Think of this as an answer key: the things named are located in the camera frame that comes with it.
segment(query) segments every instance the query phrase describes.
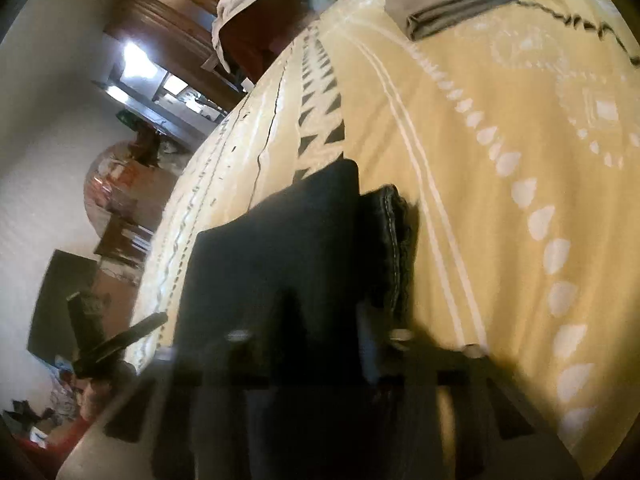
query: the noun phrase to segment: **bright light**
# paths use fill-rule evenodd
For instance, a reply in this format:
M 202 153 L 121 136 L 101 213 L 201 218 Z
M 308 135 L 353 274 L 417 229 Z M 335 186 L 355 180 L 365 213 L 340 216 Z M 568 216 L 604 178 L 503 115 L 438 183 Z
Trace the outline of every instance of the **bright light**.
M 199 114 L 202 111 L 202 106 L 199 105 L 196 101 L 194 101 L 194 99 L 189 99 L 187 102 L 185 102 L 185 104 L 187 105 L 187 108 L 193 110 L 197 114 Z
M 187 88 L 188 85 L 179 77 L 176 77 L 175 75 L 171 75 L 167 78 L 167 80 L 164 82 L 162 86 L 172 94 L 178 95 L 185 88 Z
M 151 79 L 158 72 L 156 67 L 135 43 L 127 43 L 124 47 L 124 72 L 123 77 L 144 77 Z
M 109 88 L 107 88 L 107 94 L 116 99 L 116 101 L 120 101 L 123 104 L 129 100 L 129 96 L 127 95 L 127 93 L 117 86 L 110 86 Z

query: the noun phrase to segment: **bed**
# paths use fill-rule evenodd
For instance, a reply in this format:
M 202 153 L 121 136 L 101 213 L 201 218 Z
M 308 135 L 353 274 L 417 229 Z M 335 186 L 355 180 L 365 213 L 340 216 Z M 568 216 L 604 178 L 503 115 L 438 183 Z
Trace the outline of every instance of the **bed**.
M 338 156 L 420 213 L 414 318 L 514 376 L 587 477 L 640 409 L 640 48 L 611 0 L 519 0 L 409 42 L 385 0 L 339 0 L 196 152 L 133 322 L 170 322 L 199 231 Z

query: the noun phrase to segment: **wooden cabinet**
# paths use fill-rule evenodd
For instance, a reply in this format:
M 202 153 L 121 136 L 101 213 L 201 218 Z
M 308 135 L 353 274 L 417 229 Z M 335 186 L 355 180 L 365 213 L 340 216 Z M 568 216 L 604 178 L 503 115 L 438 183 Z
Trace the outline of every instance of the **wooden cabinet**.
M 218 0 L 122 0 L 105 31 L 138 44 L 164 67 L 225 110 L 242 98 L 239 82 L 218 66 L 201 65 L 214 54 L 211 24 Z

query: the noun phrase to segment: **yellow bedspread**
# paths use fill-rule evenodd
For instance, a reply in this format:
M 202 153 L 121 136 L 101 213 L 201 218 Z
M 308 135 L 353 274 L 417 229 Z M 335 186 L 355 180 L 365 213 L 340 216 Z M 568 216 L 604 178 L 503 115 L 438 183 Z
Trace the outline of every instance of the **yellow bedspread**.
M 640 409 L 639 48 L 610 0 L 523 2 L 411 43 L 340 0 L 296 38 L 178 181 L 134 317 L 171 321 L 129 359 L 171 343 L 199 231 L 343 153 L 420 211 L 416 322 L 513 367 L 595 474 Z

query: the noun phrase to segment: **wall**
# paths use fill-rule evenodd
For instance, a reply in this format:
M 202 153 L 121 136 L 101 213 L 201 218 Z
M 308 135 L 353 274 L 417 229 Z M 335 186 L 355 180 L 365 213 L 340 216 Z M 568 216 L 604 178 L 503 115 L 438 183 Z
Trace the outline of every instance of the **wall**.
M 117 0 L 29 0 L 0 43 L 0 406 L 50 391 L 26 350 L 53 249 L 91 256 L 82 183 L 94 158 L 131 139 L 106 80 L 119 44 L 102 33 Z

